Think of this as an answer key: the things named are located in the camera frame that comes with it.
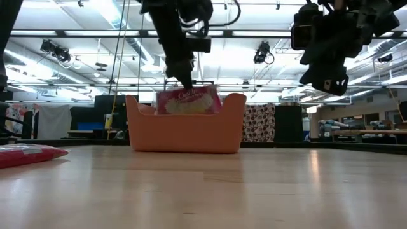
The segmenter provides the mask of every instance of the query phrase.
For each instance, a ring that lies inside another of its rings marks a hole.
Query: wooden floor
[[[0,170],[1,229],[406,228],[407,156],[81,146]]]

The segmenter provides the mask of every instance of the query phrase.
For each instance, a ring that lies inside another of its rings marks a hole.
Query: orange bin
[[[246,96],[230,94],[214,115],[154,115],[155,108],[126,96],[134,151],[236,153],[240,148]]]

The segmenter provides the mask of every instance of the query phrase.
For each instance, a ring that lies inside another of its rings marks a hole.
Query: bag of chips
[[[222,108],[214,85],[158,92],[156,103],[158,115],[214,115]]]
[[[0,146],[0,169],[44,162],[67,154],[68,151],[52,146],[36,144],[4,145]]]

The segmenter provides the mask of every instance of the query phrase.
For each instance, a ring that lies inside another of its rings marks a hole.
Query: patterned fabric
[[[246,105],[242,142],[274,142],[274,104]]]
[[[20,121],[24,120],[25,112],[32,111],[32,129],[34,130],[34,117],[38,112],[38,105],[37,104],[9,104],[9,108],[7,108],[6,116],[10,118],[14,118]],[[19,123],[15,123],[13,121],[6,120],[6,128],[14,133],[21,134],[23,131],[23,125]]]

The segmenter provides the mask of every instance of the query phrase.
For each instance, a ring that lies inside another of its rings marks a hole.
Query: white curtain
[[[40,140],[68,137],[71,129],[71,106],[40,106],[38,116],[38,136]]]

